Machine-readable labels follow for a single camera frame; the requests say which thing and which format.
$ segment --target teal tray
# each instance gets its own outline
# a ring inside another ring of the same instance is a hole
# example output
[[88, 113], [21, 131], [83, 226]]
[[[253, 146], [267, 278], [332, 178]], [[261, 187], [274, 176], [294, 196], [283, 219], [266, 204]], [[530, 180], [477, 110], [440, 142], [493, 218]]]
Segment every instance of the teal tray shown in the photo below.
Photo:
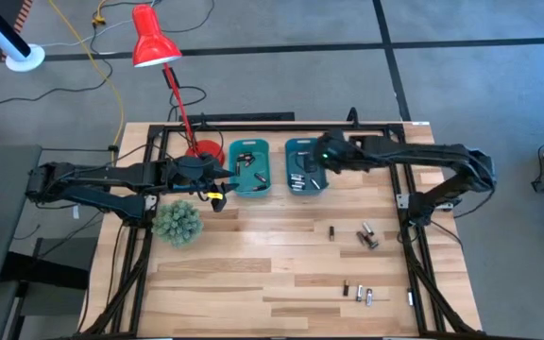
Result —
[[[325, 174], [325, 169], [318, 165], [316, 171], [312, 173], [306, 173], [303, 168], [303, 157], [298, 156], [299, 151], [309, 151], [314, 152], [314, 145], [316, 143], [316, 138], [295, 138], [288, 140], [284, 145], [284, 154], [286, 159], [286, 169], [287, 169], [287, 185], [291, 194], [297, 196], [316, 196], [320, 195], [325, 188], [329, 186], [327, 182], [327, 175]], [[304, 182], [306, 183], [304, 189], [301, 191], [296, 191], [291, 188], [291, 174], [300, 174], [305, 177]], [[310, 182], [310, 179], [314, 179], [316, 183], [320, 186], [320, 190], [316, 189], [314, 185]]]
[[[239, 186], [235, 192], [241, 197], [263, 197], [270, 191], [272, 179], [270, 177], [270, 146], [263, 139], [238, 140], [230, 145], [228, 168], [236, 173], [236, 159], [239, 154], [250, 152], [255, 161], [245, 167], [246, 162], [240, 162], [240, 175], [230, 178], [230, 183], [238, 183]], [[264, 183], [255, 178], [255, 174], [259, 174], [266, 179], [267, 188], [261, 191], [254, 192], [253, 188]]]

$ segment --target green succulent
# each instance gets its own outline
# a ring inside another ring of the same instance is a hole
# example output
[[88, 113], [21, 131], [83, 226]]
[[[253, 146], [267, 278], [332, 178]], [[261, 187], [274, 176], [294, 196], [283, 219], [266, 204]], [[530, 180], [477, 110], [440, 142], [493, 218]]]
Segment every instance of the green succulent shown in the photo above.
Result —
[[152, 222], [154, 234], [174, 247], [192, 243], [203, 231], [198, 209], [183, 200], [159, 206]]

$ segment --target wooden table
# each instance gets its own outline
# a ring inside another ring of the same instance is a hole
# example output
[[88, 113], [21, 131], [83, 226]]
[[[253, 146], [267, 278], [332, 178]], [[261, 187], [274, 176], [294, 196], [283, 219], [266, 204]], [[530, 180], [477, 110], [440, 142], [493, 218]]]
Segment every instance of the wooden table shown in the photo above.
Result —
[[[127, 124], [121, 155], [145, 143], [149, 125]], [[434, 142], [428, 124], [405, 123], [404, 128], [408, 143]], [[163, 203], [177, 199], [194, 202], [201, 210], [205, 228], [192, 245], [182, 249], [156, 238], [153, 241], [139, 336], [417, 335], [413, 308], [408, 304], [406, 263], [396, 239], [399, 223], [389, 170], [375, 169], [369, 174], [346, 171], [341, 175], [327, 172], [330, 186], [322, 195], [289, 193], [285, 142], [320, 134], [224, 132], [226, 155], [235, 140], [264, 138], [269, 142], [272, 187], [265, 198], [241, 198], [231, 193], [226, 208], [219, 213], [195, 196], [161, 198]], [[198, 132], [198, 136], [219, 140], [216, 132]], [[185, 148], [185, 141], [174, 134], [168, 152], [180, 156]], [[140, 150], [118, 165], [141, 162], [143, 155]], [[438, 168], [414, 166], [413, 170], [419, 191], [427, 191], [443, 180]], [[379, 240], [374, 251], [366, 250], [355, 237], [363, 221], [375, 230]], [[437, 212], [434, 221], [456, 232], [451, 213]], [[114, 214], [108, 214], [102, 224], [84, 329], [106, 305], [119, 225]], [[328, 238], [329, 226], [335, 227], [334, 242]], [[116, 253], [113, 291], [127, 235], [124, 229]], [[433, 226], [427, 228], [427, 235], [439, 289], [471, 327], [480, 329], [461, 248]], [[344, 280], [351, 285], [349, 297], [342, 296]], [[354, 301], [357, 284], [372, 288], [372, 307]], [[423, 299], [428, 328], [432, 329], [427, 293]], [[130, 292], [121, 330], [128, 328], [132, 301]]]

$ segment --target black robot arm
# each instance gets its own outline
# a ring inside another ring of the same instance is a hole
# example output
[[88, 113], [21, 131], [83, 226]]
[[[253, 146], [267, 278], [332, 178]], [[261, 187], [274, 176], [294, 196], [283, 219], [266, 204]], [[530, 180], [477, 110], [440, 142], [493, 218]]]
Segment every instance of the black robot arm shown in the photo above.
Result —
[[[216, 184], [215, 180], [233, 175], [209, 154], [129, 167], [50, 162], [31, 172], [26, 196], [39, 204], [69, 200], [116, 213], [126, 224], [138, 226], [152, 204], [148, 198], [158, 194], [209, 194], [213, 210], [221, 212], [226, 205], [225, 193], [237, 185]], [[125, 187], [135, 195], [113, 195], [111, 187]]]
[[440, 205], [460, 202], [459, 196], [468, 191], [494, 190], [496, 179], [490, 157], [480, 150], [462, 144], [400, 144], [381, 136], [352, 136], [348, 141], [341, 130], [324, 133], [314, 147], [314, 157], [325, 168], [339, 174], [342, 170], [368, 172], [371, 168], [390, 164], [412, 164], [448, 167], [452, 178], [427, 193], [408, 196], [408, 217], [416, 224], [431, 223], [434, 209]]

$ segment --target concrete floor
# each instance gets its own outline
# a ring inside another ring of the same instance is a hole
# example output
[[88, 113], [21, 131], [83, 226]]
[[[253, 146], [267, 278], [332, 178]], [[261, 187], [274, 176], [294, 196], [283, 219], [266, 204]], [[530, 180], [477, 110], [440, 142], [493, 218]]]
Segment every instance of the concrete floor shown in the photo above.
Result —
[[[178, 29], [198, 24], [210, 4], [163, 0], [157, 11], [163, 27]], [[544, 38], [544, 1], [382, 4], [394, 42]], [[93, 1], [60, 1], [59, 6], [82, 35], [91, 34]], [[130, 7], [119, 6], [105, 15], [114, 24], [128, 20], [129, 13]], [[31, 43], [73, 42], [46, 0], [35, 0], [23, 36]], [[170, 36], [180, 48], [381, 41], [368, 0], [217, 0], [203, 27]], [[97, 45], [103, 51], [127, 52], [134, 42], [128, 24], [105, 33]], [[46, 50], [81, 53], [78, 46]], [[530, 186], [537, 175], [536, 149], [544, 144], [544, 45], [409, 49], [396, 51], [396, 58], [412, 119], [430, 121], [439, 143], [480, 147], [497, 166], [494, 198], [458, 221], [484, 330], [544, 338], [544, 194], [535, 194]], [[133, 69], [130, 59], [111, 63], [127, 120], [164, 120], [168, 91], [159, 69]], [[366, 120], [400, 119], [382, 50], [187, 57], [174, 66], [182, 85], [207, 91], [207, 99], [190, 113], [294, 111], [299, 120], [343, 120], [354, 106]], [[0, 99], [99, 81], [87, 61], [47, 62], [28, 74], [13, 74], [0, 64]], [[116, 104], [107, 87], [54, 93], [35, 103], [1, 105], [0, 144], [105, 147], [117, 124]], [[42, 161], [101, 163], [107, 157], [48, 152]], [[468, 210], [481, 198], [467, 196], [458, 210]], [[91, 209], [81, 208], [81, 218], [91, 215]], [[44, 225], [36, 236], [62, 237], [80, 221], [70, 212], [28, 206], [18, 234], [30, 232], [36, 223]], [[92, 228], [81, 235], [97, 233]], [[34, 242], [31, 238], [13, 247], [30, 253]], [[31, 317], [23, 338], [69, 334], [76, 324], [77, 315]]]

